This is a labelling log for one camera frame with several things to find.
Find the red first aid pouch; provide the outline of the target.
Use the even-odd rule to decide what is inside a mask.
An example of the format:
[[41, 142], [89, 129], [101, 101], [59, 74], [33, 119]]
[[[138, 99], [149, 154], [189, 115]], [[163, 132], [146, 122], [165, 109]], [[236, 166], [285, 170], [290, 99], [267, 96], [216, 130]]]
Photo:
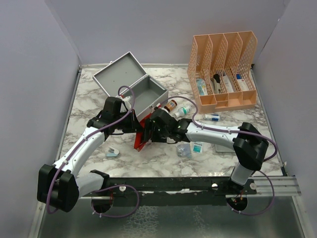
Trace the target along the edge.
[[140, 125], [142, 127], [141, 132], [136, 133], [135, 142], [134, 142], [134, 149], [136, 149], [138, 152], [140, 152], [146, 143], [150, 140], [152, 135], [152, 124], [150, 122], [150, 117], [152, 113], [148, 114], [146, 117], [144, 117]]

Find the silver foil packet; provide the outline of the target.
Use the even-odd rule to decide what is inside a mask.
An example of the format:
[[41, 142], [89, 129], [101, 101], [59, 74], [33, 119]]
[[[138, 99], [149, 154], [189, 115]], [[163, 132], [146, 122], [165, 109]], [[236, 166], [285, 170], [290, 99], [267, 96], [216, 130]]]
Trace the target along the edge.
[[176, 146], [176, 154], [178, 157], [181, 158], [191, 158], [192, 153], [191, 153], [191, 147], [190, 144], [179, 144]]

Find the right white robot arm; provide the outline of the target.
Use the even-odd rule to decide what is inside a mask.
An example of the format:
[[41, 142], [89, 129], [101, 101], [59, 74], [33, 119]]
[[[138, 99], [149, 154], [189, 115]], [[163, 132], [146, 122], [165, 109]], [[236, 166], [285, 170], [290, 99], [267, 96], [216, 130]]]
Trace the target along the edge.
[[253, 172], [262, 168], [268, 149], [268, 140], [250, 123], [241, 126], [208, 128], [208, 125], [192, 119], [175, 119], [162, 109], [156, 109], [145, 120], [144, 141], [165, 143], [204, 142], [220, 145], [235, 151], [238, 164], [227, 182], [228, 190], [238, 194], [245, 189], [246, 182]]

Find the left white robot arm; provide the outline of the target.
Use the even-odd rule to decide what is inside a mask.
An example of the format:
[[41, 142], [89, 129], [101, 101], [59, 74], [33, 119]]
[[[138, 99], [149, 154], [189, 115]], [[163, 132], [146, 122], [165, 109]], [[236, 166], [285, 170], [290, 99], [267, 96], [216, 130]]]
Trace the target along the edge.
[[102, 196], [118, 187], [110, 184], [108, 174], [97, 170], [81, 178], [78, 174], [93, 152], [116, 130], [123, 133], [142, 131], [134, 106], [134, 96], [129, 101], [122, 97], [108, 97], [104, 108], [88, 121], [71, 149], [53, 165], [45, 164], [40, 168], [37, 200], [46, 204], [48, 214], [58, 210], [69, 212], [79, 198], [91, 192]]

